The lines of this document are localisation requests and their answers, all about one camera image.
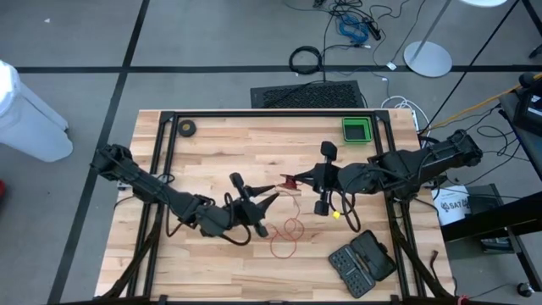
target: green bowl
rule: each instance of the green bowl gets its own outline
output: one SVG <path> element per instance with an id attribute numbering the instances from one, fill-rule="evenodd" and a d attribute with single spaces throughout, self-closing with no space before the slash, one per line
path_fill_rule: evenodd
<path id="1" fill-rule="evenodd" d="M 370 118 L 343 118 L 342 131 L 347 143 L 367 143 L 373 140 Z"/>

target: wooden table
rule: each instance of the wooden table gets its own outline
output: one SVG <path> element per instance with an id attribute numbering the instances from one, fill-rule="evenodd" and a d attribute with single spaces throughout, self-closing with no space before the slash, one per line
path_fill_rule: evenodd
<path id="1" fill-rule="evenodd" d="M 149 169 L 159 115 L 160 111 L 157 110 L 140 111 L 135 124 L 130 150 L 143 169 Z M 390 110 L 390 116 L 396 148 L 419 149 L 410 112 L 404 109 Z M 376 154 L 373 142 L 345 145 L 341 118 L 337 117 L 193 120 L 197 133 L 190 138 L 180 138 L 175 143 L 172 174 L 176 180 L 171 186 L 213 197 L 218 205 L 222 204 L 227 191 L 236 197 L 228 178 L 230 173 L 241 173 L 250 186 L 284 182 L 279 174 L 297 174 L 323 161 L 319 148 L 324 140 L 332 141 L 339 148 L 338 166 L 364 162 L 367 157 Z M 166 131 L 164 147 L 168 134 Z M 189 228 L 181 229 L 171 238 L 162 233 L 152 298 L 165 294 L 169 300 L 354 300 L 329 264 L 328 256 L 357 234 L 348 228 L 344 218 L 315 215 L 312 210 L 318 194 L 308 186 L 300 188 L 301 191 L 290 193 L 301 204 L 299 220 L 305 226 L 305 234 L 297 243 L 292 258 L 275 258 L 270 252 L 269 240 L 254 234 L 249 245 L 238 247 L 220 238 L 202 237 L 199 230 Z M 122 191 L 119 199 L 129 195 L 128 191 Z M 420 198 L 432 202 L 426 191 L 421 192 Z M 117 207 L 97 283 L 97 295 L 107 291 L 130 262 L 141 209 L 142 204 L 137 199 L 127 200 Z M 357 195 L 356 210 L 362 221 L 362 230 L 372 230 L 393 257 L 383 195 Z M 295 213 L 294 198 L 283 193 L 268 210 L 263 223 L 282 230 L 283 223 Z M 420 258 L 429 266 L 432 250 L 440 253 L 434 266 L 444 288 L 452 292 L 450 265 L 434 210 L 414 201 L 410 214 Z M 172 221 L 171 228 L 176 224 L 176 220 Z M 229 232 L 237 240 L 243 240 L 245 234 L 243 229 Z M 292 249 L 291 241 L 278 239 L 274 243 L 277 255 L 287 255 Z M 406 256 L 404 259 L 410 292 L 415 295 L 412 266 Z M 144 275 L 145 266 L 146 262 L 142 264 L 140 278 Z M 140 280 L 136 295 L 141 294 L 141 287 Z M 359 301 L 389 301 L 391 294 L 401 294 L 396 272 L 378 282 Z"/>

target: yellow object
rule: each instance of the yellow object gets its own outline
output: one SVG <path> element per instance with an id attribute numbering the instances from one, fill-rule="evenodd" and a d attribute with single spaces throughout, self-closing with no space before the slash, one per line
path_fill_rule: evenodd
<path id="1" fill-rule="evenodd" d="M 541 78 L 541 77 L 542 77 L 542 73 L 541 73 L 541 74 L 537 74 L 537 75 L 534 76 L 534 78 L 535 78 L 536 80 L 539 79 L 539 78 Z M 483 101 L 483 102 L 481 102 L 481 103 L 479 103 L 479 104 L 476 104 L 476 105 L 472 106 L 471 108 L 464 109 L 464 110 L 462 110 L 459 114 L 454 114 L 454 115 L 452 115 L 450 118 L 445 119 L 445 120 L 443 120 L 442 122 L 439 122 L 439 123 L 433 125 L 432 128 L 431 128 L 431 130 L 434 129 L 434 128 L 437 128 L 437 127 L 439 127 L 439 126 L 442 126 L 442 125 L 444 125 L 444 124 L 446 124 L 446 123 L 448 123 L 448 122 L 450 122 L 450 121 L 452 121 L 452 120 L 454 120 L 454 119 L 457 119 L 457 118 L 459 118 L 460 116 L 466 114 L 467 112 L 476 110 L 476 109 L 478 109 L 478 108 L 482 108 L 483 106 L 485 106 L 485 105 L 487 105 L 487 104 L 493 102 L 494 100 L 496 100 L 497 98 L 499 98 L 499 97 L 501 97 L 501 96 L 503 96 L 503 95 L 505 95 L 505 94 L 508 94 L 508 93 L 510 93 L 510 92 L 512 92 L 512 91 L 514 91 L 514 90 L 516 90 L 517 88 L 519 88 L 519 85 L 516 85 L 516 86 L 513 87 L 512 89 L 509 89 L 509 90 L 507 90 L 507 91 L 504 91 L 504 92 L 502 92 L 502 93 L 499 93 L 499 94 L 497 94 L 497 95 L 494 96 L 494 97 L 490 97 L 490 98 L 486 99 L 485 101 Z"/>

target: white bucket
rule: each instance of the white bucket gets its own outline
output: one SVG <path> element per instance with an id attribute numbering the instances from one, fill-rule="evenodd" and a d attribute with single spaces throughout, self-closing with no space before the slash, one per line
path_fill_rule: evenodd
<path id="1" fill-rule="evenodd" d="M 73 145 L 68 123 L 0 61 L 0 142 L 45 162 L 68 157 Z"/>

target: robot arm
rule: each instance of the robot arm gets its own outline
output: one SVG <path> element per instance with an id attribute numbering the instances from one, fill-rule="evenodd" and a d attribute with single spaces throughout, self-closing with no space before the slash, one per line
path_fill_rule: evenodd
<path id="1" fill-rule="evenodd" d="M 192 195 L 184 191 L 176 191 L 160 179 L 140 169 L 133 160 L 130 150 L 120 145 L 107 145 L 97 151 L 91 167 L 107 180 L 120 180 L 133 187 L 134 196 L 143 202 L 158 202 L 171 209 L 173 214 L 184 225 L 195 229 L 198 225 L 204 236 L 219 236 L 230 241 L 224 235 L 226 230 L 242 225 L 246 228 L 250 241 L 248 225 L 254 226 L 256 233 L 268 235 L 260 220 L 279 194 L 253 203 L 250 197 L 258 196 L 274 188 L 274 186 L 245 186 L 241 175 L 233 173 L 230 179 L 241 194 L 239 198 L 227 202 L 222 208 L 214 205 L 214 200 L 202 195 Z"/>
<path id="2" fill-rule="evenodd" d="M 293 180 L 312 186 L 321 195 L 314 208 L 314 213 L 320 215 L 329 214 L 326 199 L 332 191 L 343 195 L 391 191 L 399 200 L 412 200 L 423 183 L 448 169 L 474 166 L 480 163 L 483 155 L 464 130 L 457 130 L 446 141 L 431 147 L 415 152 L 386 152 L 368 158 L 367 163 L 348 164 L 344 168 L 331 163 L 337 157 L 337 147 L 333 143 L 322 142 L 321 153 L 325 163 L 291 176 Z"/>

